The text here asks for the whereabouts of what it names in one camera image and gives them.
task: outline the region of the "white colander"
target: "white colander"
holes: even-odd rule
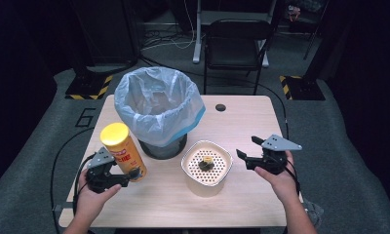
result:
[[[208,171],[199,168],[204,156],[211,156],[214,160],[214,167]],[[187,174],[186,184],[189,189],[198,196],[212,197],[222,189],[224,179],[232,167],[232,157],[219,145],[201,140],[186,152],[181,165]]]

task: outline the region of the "table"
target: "table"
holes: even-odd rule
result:
[[[275,4],[277,0],[271,0],[270,11],[268,13],[237,13],[237,12],[216,12],[216,11],[202,11],[201,0],[198,0],[197,6],[197,20],[196,20],[196,41],[194,56],[192,59],[193,63],[199,63],[201,57],[201,25],[209,25],[212,22],[220,19],[238,19],[238,20],[267,20],[271,21],[274,12]],[[265,41],[260,42],[259,46],[263,46]],[[264,60],[262,61],[263,67],[268,67],[267,53],[264,54]]]
[[[121,121],[115,108],[114,96],[108,96],[86,149],[84,159],[98,151],[100,131],[108,124]],[[236,149],[249,156],[259,156],[260,146],[251,136],[268,138],[281,135],[280,127],[269,97],[264,96],[202,96],[206,112],[198,126],[188,133],[183,151],[169,160],[146,156],[137,139],[137,149],[147,167],[140,182],[130,182],[110,199],[93,227],[116,228],[201,228],[201,227],[262,227],[285,226],[285,212],[271,185],[254,171],[246,170]],[[226,110],[219,112],[217,104]],[[185,152],[198,140],[210,140],[233,157],[222,190],[211,198],[193,194],[185,183],[180,162]],[[115,175],[119,167],[112,167]],[[71,202],[73,188],[67,202]],[[63,209],[59,224],[66,227],[73,218],[72,209]]]

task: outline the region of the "plastic bag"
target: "plastic bag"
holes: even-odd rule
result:
[[[205,112],[198,88],[180,71],[144,67],[124,75],[115,108],[141,141],[164,147],[194,129]]]

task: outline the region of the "hand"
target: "hand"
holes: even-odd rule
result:
[[[291,164],[287,163],[287,168],[295,174],[295,171],[293,169],[293,155],[290,151],[286,151],[287,154],[287,160],[290,161]],[[295,189],[295,182],[294,179],[290,174],[288,174],[286,171],[283,171],[282,173],[278,175],[273,175],[264,170],[261,167],[255,167],[255,172],[263,177],[265,180],[267,180],[275,194],[277,195],[278,199],[283,204],[286,204],[288,202],[296,202],[298,200],[298,196]]]
[[[68,225],[64,233],[87,233],[92,222],[98,217],[104,204],[113,197],[122,187],[120,184],[113,185],[102,193],[92,191],[87,185],[84,170],[79,177],[79,198],[77,202],[76,216]]]

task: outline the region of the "gray carpet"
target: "gray carpet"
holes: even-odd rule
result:
[[[294,160],[303,197],[324,209],[319,233],[388,234],[388,198],[377,177],[365,167],[346,136],[340,110],[325,81],[318,80],[325,101],[286,100],[284,96],[279,76],[303,75],[317,49],[319,40],[309,58],[303,60],[308,45],[306,38],[282,33],[274,37],[268,52],[270,66],[261,72],[261,87],[257,93],[271,97],[284,136],[288,135],[290,140],[303,146],[302,151],[294,153]],[[185,72],[202,91],[203,58],[200,64],[193,64],[193,48],[194,44],[186,49],[176,45],[158,46],[142,50],[142,53],[147,58]],[[115,74],[105,96],[114,93],[126,72],[148,65],[140,59],[134,67]],[[103,71],[112,68],[94,69]],[[225,73],[212,75],[223,77]],[[53,103],[15,162],[0,179],[0,233],[56,233],[50,195],[55,158],[58,156],[53,177],[54,204],[62,205],[92,134],[90,127],[95,125],[104,102],[104,99],[64,98],[73,78],[72,70],[56,75],[58,91]],[[254,76],[250,75],[250,79],[253,81]],[[225,82],[213,78],[211,84],[211,95],[250,95],[253,92],[249,82]],[[91,122],[82,122],[85,127],[76,127],[85,108],[90,108],[86,115],[91,116]],[[96,233],[115,231],[105,228],[92,230]],[[282,232],[282,227],[261,230],[261,233]]]

